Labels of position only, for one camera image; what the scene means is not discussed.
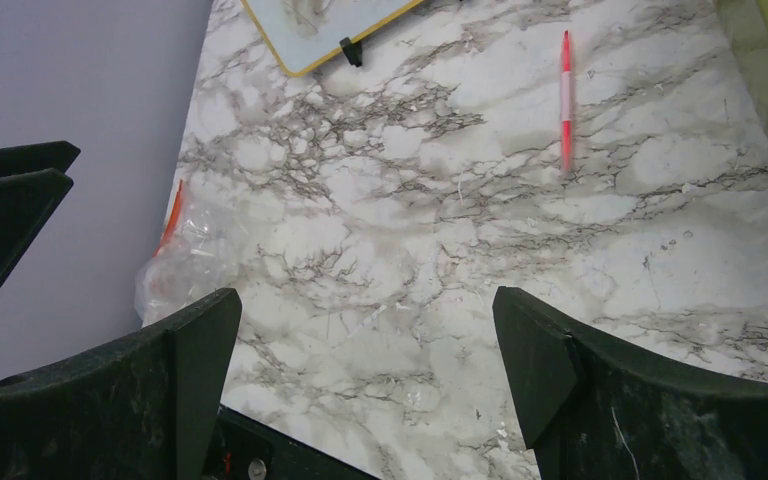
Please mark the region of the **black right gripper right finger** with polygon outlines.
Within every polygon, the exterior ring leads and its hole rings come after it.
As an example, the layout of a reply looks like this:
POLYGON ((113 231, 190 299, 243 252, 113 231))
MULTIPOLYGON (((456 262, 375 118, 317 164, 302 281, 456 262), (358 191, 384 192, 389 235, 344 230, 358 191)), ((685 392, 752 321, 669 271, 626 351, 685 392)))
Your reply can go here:
POLYGON ((768 479, 768 383, 682 363, 502 286, 493 319, 545 479, 768 479))

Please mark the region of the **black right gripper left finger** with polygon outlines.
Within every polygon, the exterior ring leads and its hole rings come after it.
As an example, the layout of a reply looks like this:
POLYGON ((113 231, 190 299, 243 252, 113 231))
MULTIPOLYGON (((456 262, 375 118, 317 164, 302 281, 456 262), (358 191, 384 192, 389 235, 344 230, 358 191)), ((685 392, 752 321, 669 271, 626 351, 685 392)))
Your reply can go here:
POLYGON ((0 380, 0 479, 198 479, 241 319, 222 288, 0 380))

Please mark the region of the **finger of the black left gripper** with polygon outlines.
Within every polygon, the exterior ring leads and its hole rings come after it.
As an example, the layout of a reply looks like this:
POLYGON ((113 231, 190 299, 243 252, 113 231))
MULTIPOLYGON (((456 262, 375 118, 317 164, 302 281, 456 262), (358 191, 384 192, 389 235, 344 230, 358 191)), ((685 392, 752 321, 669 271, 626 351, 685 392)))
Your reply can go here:
POLYGON ((67 141, 0 149, 0 287, 73 186, 67 141))

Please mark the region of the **clear zip bag orange zipper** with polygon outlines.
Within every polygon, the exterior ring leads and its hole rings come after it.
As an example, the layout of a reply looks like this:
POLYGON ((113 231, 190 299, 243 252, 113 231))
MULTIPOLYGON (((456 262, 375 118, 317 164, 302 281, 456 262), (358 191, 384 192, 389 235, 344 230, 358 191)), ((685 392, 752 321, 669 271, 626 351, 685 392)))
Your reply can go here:
POLYGON ((240 276, 248 232, 230 209, 181 180, 153 256, 135 279, 135 310, 147 327, 240 276))

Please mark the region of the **yellow framed whiteboard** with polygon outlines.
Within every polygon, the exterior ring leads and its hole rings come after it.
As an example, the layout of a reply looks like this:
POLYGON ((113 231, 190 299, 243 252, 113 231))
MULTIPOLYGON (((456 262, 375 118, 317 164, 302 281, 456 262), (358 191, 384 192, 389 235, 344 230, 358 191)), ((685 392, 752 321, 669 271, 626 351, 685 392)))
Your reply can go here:
POLYGON ((334 57, 363 66, 362 41, 421 0, 242 0, 280 68, 301 77, 334 57))

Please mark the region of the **red white pen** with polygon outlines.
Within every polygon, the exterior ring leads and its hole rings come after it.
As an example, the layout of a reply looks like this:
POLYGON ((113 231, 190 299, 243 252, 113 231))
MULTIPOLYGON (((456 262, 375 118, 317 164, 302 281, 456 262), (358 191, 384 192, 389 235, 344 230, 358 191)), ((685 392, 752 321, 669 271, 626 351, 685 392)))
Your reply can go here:
POLYGON ((560 119, 562 169, 568 172, 572 165, 572 88, 571 88, 570 35, 566 30, 562 39, 560 75, 560 119))

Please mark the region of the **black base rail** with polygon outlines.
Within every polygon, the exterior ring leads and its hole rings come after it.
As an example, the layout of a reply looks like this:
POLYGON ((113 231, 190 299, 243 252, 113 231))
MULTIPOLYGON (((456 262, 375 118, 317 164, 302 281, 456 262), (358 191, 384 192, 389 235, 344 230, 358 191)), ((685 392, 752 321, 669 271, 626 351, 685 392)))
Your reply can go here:
POLYGON ((222 405, 201 477, 339 480, 373 476, 222 405))

